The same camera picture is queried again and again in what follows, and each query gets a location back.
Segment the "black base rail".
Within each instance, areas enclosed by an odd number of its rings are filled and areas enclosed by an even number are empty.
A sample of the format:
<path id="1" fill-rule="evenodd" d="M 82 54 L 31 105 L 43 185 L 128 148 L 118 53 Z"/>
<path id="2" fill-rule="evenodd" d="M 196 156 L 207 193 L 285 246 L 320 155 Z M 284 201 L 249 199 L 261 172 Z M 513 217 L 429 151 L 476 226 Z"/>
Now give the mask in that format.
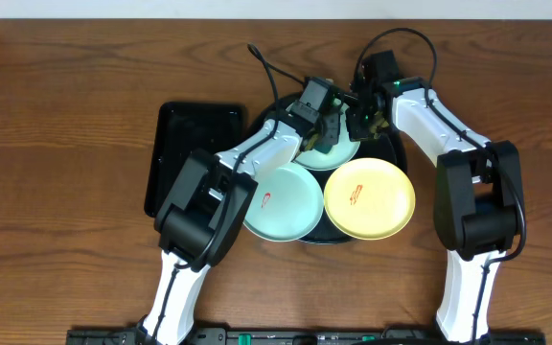
<path id="1" fill-rule="evenodd" d="M 75 327 L 65 336 L 66 345 L 346 345 L 346 344 L 447 344 L 435 328 L 408 325 L 384 329 L 230 329 L 224 325 L 197 325 L 178 333 L 160 330 L 157 337 L 144 326 L 126 328 Z"/>

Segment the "round black tray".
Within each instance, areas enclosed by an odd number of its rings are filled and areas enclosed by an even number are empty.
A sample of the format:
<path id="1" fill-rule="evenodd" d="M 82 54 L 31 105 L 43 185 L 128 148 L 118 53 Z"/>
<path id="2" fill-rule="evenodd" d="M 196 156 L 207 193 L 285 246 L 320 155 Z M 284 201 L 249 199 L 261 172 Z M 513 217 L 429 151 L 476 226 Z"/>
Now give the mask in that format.
<path id="1" fill-rule="evenodd" d="M 266 120 L 269 112 L 272 111 L 273 108 L 273 104 L 269 105 L 255 120 L 251 122 L 248 130 L 244 134 L 245 139 L 249 138 L 254 132 L 259 130 Z M 355 145 L 357 145 L 357 151 L 356 154 L 352 156 L 352 159 L 378 158 L 390 162 L 404 173 L 407 173 L 406 155 L 403 148 L 403 142 L 399 134 L 382 134 L 377 140 L 355 142 Z M 329 177 L 336 169 L 336 166 L 326 170 L 316 169 L 313 165 L 307 166 L 302 164 L 302 166 L 312 174 L 322 190 L 325 189 L 325 185 Z M 321 219 L 312 228 L 312 230 L 306 236 L 300 238 L 301 242 L 312 244 L 340 244 L 350 242 L 352 240 L 353 238 L 351 236 L 344 234 L 335 225 L 333 225 L 326 212 L 323 212 Z"/>

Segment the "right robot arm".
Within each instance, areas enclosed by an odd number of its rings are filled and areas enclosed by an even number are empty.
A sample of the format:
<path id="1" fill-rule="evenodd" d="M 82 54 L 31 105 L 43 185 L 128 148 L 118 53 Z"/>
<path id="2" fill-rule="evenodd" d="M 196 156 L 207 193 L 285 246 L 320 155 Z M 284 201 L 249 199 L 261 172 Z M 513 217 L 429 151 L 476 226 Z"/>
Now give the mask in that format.
<path id="1" fill-rule="evenodd" d="M 435 321 L 448 342 L 473 344 L 489 331 L 487 310 L 499 265 L 520 254 L 526 220 L 518 150 L 461 122 L 429 82 L 397 72 L 355 76 L 351 137 L 367 139 L 375 121 L 405 133 L 436 168 L 433 223 L 448 252 Z"/>

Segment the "mint plate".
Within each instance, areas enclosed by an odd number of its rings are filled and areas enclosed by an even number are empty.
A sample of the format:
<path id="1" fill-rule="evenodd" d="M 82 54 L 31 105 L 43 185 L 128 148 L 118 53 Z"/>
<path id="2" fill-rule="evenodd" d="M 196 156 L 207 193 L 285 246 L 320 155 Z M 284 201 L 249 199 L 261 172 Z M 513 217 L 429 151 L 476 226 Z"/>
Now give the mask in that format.
<path id="1" fill-rule="evenodd" d="M 315 149 L 304 151 L 304 144 L 293 162 L 311 171 L 330 171 L 351 160 L 359 149 L 359 142 L 352 142 L 346 125 L 346 113 L 348 105 L 344 107 L 341 116 L 339 142 L 328 154 L 323 154 Z"/>
<path id="2" fill-rule="evenodd" d="M 292 242 L 318 224 L 323 209 L 323 192 L 317 180 L 291 162 L 260 180 L 243 225 L 264 240 Z"/>

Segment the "yellow plate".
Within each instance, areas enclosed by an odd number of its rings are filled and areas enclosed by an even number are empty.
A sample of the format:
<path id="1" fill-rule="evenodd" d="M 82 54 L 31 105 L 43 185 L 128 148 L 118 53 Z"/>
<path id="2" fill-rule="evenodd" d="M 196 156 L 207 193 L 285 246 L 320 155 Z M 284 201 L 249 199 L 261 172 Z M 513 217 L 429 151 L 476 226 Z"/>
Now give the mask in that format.
<path id="1" fill-rule="evenodd" d="M 359 240 L 383 240 L 411 220 L 416 195 L 408 176 L 378 158 L 358 158 L 337 168 L 324 190 L 330 221 Z"/>

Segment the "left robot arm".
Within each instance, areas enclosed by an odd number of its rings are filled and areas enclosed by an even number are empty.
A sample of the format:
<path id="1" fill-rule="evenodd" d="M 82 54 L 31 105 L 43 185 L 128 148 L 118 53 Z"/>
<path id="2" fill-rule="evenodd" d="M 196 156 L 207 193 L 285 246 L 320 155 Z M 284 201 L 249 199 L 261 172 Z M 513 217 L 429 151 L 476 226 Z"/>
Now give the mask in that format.
<path id="1" fill-rule="evenodd" d="M 329 100 L 301 98 L 290 107 L 276 102 L 241 143 L 216 153 L 190 153 L 154 217 L 161 276 L 153 306 L 139 325 L 146 343 L 185 340 L 205 277 L 234 244 L 259 181 L 308 150 L 331 111 Z"/>

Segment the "rectangular black tray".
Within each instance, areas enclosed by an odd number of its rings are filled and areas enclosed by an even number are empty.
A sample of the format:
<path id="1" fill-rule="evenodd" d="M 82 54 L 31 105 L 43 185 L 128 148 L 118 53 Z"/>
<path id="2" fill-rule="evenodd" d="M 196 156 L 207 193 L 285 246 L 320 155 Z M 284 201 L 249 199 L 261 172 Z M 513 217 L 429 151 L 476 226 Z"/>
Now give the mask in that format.
<path id="1" fill-rule="evenodd" d="M 154 218 L 192 151 L 212 154 L 242 141 L 246 108 L 238 103 L 167 102 L 159 108 L 144 211 Z"/>

